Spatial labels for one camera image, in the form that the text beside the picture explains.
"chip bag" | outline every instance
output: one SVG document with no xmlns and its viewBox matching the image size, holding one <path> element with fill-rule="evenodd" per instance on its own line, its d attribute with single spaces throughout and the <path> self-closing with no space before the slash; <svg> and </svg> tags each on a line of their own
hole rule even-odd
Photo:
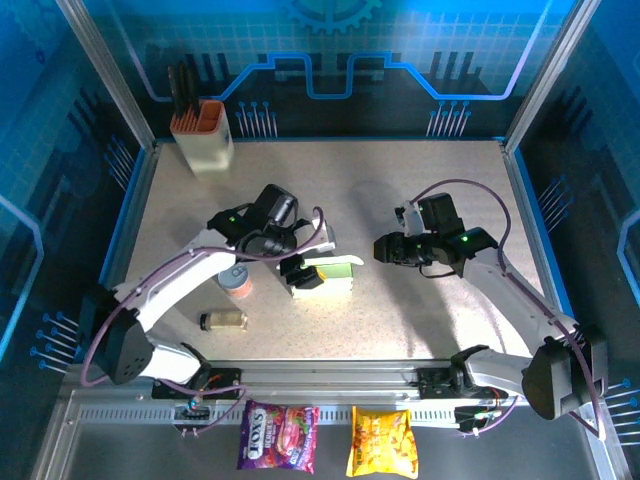
<svg viewBox="0 0 640 480">
<path fill-rule="evenodd" d="M 352 433 L 347 477 L 397 473 L 418 478 L 418 449 L 409 410 L 375 412 L 353 407 Z"/>
<path fill-rule="evenodd" d="M 249 400 L 242 416 L 238 469 L 287 468 L 313 473 L 318 407 Z"/>
</svg>

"glass wall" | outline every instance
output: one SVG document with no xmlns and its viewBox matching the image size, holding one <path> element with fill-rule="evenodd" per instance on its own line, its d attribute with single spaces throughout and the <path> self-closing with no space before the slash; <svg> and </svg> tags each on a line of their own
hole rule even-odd
<svg viewBox="0 0 640 480">
<path fill-rule="evenodd" d="M 0 478 L 22 480 L 139 147 L 55 2 L 0 3 L 0 61 Z"/>
<path fill-rule="evenodd" d="M 157 136 L 182 61 L 235 138 L 502 136 L 573 3 L 87 2 Z"/>
<path fill-rule="evenodd" d="M 611 384 L 640 386 L 640 3 L 605 0 L 521 146 L 576 318 L 609 341 Z M 640 475 L 632 395 L 611 398 Z"/>
</svg>

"blue edge trim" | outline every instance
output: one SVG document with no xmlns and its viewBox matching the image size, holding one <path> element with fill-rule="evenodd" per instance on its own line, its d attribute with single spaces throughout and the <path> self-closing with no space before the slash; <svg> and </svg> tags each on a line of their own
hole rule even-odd
<svg viewBox="0 0 640 480">
<path fill-rule="evenodd" d="M 575 318 L 573 314 L 573 308 L 571 308 L 571 302 L 569 301 L 569 295 L 567 295 L 567 289 L 564 286 L 564 281 L 562 280 L 562 275 L 560 274 L 560 268 L 558 267 L 556 255 L 555 253 L 553 253 L 553 247 L 551 246 L 549 233 L 547 232 L 547 228 L 544 226 L 542 212 L 540 211 L 540 207 L 538 206 L 538 200 L 536 199 L 536 194 L 533 190 L 531 177 L 529 177 L 529 172 L 527 171 L 527 167 L 524 163 L 524 158 L 522 157 L 522 152 L 520 152 L 519 148 L 517 148 L 514 152 L 514 156 L 516 159 L 516 164 L 518 165 L 518 170 L 520 170 L 520 175 L 522 175 L 522 182 L 524 183 L 524 189 L 527 194 L 527 199 L 529 200 L 531 210 L 533 211 L 533 219 L 536 224 L 536 229 L 540 233 L 542 248 L 547 257 L 549 270 L 551 270 L 551 278 L 558 294 L 558 300 L 560 301 L 560 309 L 566 315 Z"/>
<path fill-rule="evenodd" d="M 133 168 L 131 180 L 129 180 L 129 186 L 127 187 L 127 192 L 124 195 L 122 207 L 120 207 L 120 213 L 118 214 L 118 220 L 116 221 L 116 226 L 113 229 L 111 242 L 109 243 L 109 248 L 107 250 L 107 254 L 105 255 L 104 263 L 102 264 L 102 270 L 100 271 L 100 277 L 98 278 L 98 282 L 103 285 L 109 273 L 109 270 L 113 265 L 113 259 L 118 243 L 120 243 L 120 237 L 122 236 L 122 230 L 124 229 L 124 222 L 127 218 L 127 215 L 129 214 L 129 207 L 131 207 L 131 201 L 133 200 L 133 192 L 136 189 L 136 184 L 138 183 L 138 178 L 140 177 L 140 171 L 142 170 L 144 156 L 145 150 L 144 148 L 141 148 L 138 152 L 138 158 L 136 158 L 136 165 Z"/>
</svg>

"pen holder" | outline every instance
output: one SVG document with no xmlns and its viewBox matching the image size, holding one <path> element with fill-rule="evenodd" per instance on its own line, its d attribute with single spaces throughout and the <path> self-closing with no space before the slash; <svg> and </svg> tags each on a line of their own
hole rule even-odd
<svg viewBox="0 0 640 480">
<path fill-rule="evenodd" d="M 197 117 L 192 108 L 180 118 L 174 114 L 170 130 L 196 177 L 229 168 L 233 140 L 222 102 L 201 100 Z"/>
</svg>

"gear logo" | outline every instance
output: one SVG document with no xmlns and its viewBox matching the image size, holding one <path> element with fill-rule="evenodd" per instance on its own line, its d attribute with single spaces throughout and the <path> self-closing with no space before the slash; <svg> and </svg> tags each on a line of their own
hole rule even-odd
<svg viewBox="0 0 640 480">
<path fill-rule="evenodd" d="M 358 28 L 364 19 L 371 19 L 371 10 L 382 6 L 380 0 L 286 0 L 282 6 L 287 16 L 301 27 L 311 27 L 313 33 L 324 30 L 346 33 L 347 27 Z"/>
<path fill-rule="evenodd" d="M 0 12 L 12 14 L 22 32 L 40 49 L 58 32 L 59 10 L 55 0 L 0 0 Z"/>
</svg>

